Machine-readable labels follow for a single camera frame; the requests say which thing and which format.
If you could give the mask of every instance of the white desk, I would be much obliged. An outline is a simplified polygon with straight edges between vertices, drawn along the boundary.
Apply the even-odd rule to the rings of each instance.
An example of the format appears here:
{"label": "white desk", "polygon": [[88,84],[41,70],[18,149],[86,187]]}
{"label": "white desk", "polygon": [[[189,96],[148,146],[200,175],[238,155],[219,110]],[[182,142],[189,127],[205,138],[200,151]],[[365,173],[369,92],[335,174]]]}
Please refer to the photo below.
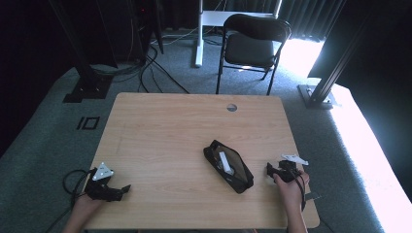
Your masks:
{"label": "white desk", "polygon": [[273,14],[268,13],[244,13],[244,12],[216,12],[203,11],[203,0],[199,0],[199,30],[196,50],[196,67],[202,66],[203,61],[203,26],[223,26],[226,19],[234,14],[246,14],[254,17],[276,17],[279,13],[280,4],[278,1]]}

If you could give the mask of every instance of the human arm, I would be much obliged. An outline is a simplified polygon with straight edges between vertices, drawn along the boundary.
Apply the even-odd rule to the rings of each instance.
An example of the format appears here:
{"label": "human arm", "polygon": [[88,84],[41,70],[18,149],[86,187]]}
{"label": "human arm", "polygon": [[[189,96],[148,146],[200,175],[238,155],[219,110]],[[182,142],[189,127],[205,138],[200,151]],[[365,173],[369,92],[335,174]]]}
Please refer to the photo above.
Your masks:
{"label": "human arm", "polygon": [[78,198],[73,207],[72,214],[63,229],[63,233],[79,233],[82,231],[86,222],[96,213],[104,203],[102,200],[93,200],[88,195]]}
{"label": "human arm", "polygon": [[[309,183],[309,175],[300,171],[300,177],[296,180],[301,186]],[[303,219],[301,205],[302,193],[296,181],[285,183],[282,179],[274,174],[275,183],[279,186],[282,202],[288,217],[288,230],[290,233],[307,232],[306,224]]]}

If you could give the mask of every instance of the carpeted floor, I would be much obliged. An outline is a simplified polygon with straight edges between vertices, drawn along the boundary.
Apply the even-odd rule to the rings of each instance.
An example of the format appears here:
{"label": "carpeted floor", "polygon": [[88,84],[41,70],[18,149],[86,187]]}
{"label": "carpeted floor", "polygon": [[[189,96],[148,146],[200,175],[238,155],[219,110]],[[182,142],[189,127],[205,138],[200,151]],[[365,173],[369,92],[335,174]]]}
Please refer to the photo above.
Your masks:
{"label": "carpeted floor", "polygon": [[[145,92],[145,88],[148,92],[184,93],[177,83],[189,93],[215,93],[220,47],[206,43],[203,66],[194,68],[195,46],[193,40],[180,40],[165,46],[165,54],[159,54],[155,59],[174,81],[158,66],[152,65],[145,70],[142,79],[140,72],[116,76],[106,99],[102,100],[62,103],[79,78],[75,69],[62,76],[0,160],[0,232],[45,232],[69,207],[69,195],[62,187],[62,179],[72,170],[88,170],[118,93]],[[153,57],[154,51],[151,50],[149,55]],[[347,124],[344,131],[336,124],[339,120],[363,122],[350,91],[342,86],[333,90],[341,105],[334,111],[306,109],[297,85],[316,80],[304,79],[300,73],[287,69],[286,61],[283,63],[281,59],[271,94],[282,98],[299,154],[310,162],[306,171],[311,176],[311,189],[322,196],[315,201],[322,222],[309,232],[385,232],[394,229],[399,225],[399,219],[379,221],[378,217],[386,215],[376,212],[376,202],[371,200],[368,191],[373,186],[378,191],[391,193],[400,189],[399,184],[377,183],[366,177],[367,173],[362,172],[362,166],[357,165],[355,159],[362,155],[348,150],[344,140],[345,134],[356,134],[358,126]],[[106,72],[113,70],[104,66],[95,68]],[[259,76],[257,73],[224,71],[221,94],[264,95],[269,80],[261,82]],[[335,115],[347,117],[338,120]],[[82,117],[99,117],[96,128],[78,129]],[[373,155],[382,156],[379,146],[372,147],[375,148],[370,150],[377,151]],[[375,169],[387,172],[388,167],[383,163]],[[385,181],[392,181],[394,177],[390,172],[383,176],[386,176]],[[404,193],[394,197],[406,198]],[[393,213],[393,208],[398,207],[398,204],[388,207],[391,208],[388,212]],[[67,216],[64,216],[51,232],[61,231],[66,220]],[[285,230],[260,229],[258,232]]]}

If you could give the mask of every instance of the white tag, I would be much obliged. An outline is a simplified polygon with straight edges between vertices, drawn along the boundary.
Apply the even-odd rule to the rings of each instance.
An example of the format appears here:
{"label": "white tag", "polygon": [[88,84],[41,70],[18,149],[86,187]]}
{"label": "white tag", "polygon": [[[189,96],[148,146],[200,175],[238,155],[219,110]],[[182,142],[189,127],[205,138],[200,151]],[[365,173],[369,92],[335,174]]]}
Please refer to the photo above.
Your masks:
{"label": "white tag", "polygon": [[297,155],[284,155],[284,154],[282,154],[282,157],[284,157],[286,160],[288,160],[290,162],[300,163],[300,164],[303,164],[303,165],[309,165],[308,161],[305,161],[305,160],[301,159]]}
{"label": "white tag", "polygon": [[226,155],[225,155],[224,152],[222,151],[222,152],[219,152],[219,156],[221,157],[221,162],[222,162],[222,166],[223,166],[224,171],[225,171],[226,173],[230,174],[230,173],[231,173],[231,169],[230,169],[229,163],[227,162]]}
{"label": "white tag", "polygon": [[99,168],[96,171],[96,174],[93,176],[94,181],[101,180],[103,178],[111,177],[113,176],[114,172],[111,171],[105,164],[102,162],[99,166]]}

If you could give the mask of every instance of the black pouch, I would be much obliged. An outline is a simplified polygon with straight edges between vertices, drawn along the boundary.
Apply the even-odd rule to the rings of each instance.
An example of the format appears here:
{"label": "black pouch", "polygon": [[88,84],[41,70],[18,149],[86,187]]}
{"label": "black pouch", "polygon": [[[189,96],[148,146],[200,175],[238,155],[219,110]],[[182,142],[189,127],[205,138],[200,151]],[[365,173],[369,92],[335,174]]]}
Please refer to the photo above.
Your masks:
{"label": "black pouch", "polygon": [[[227,166],[225,166],[227,172],[224,170],[224,161],[222,161],[220,155],[221,152],[224,153],[228,166],[230,167],[228,170]],[[236,150],[228,148],[214,140],[210,147],[203,149],[203,153],[210,164],[212,164],[216,171],[218,171],[237,193],[242,193],[254,185],[254,176]]]}

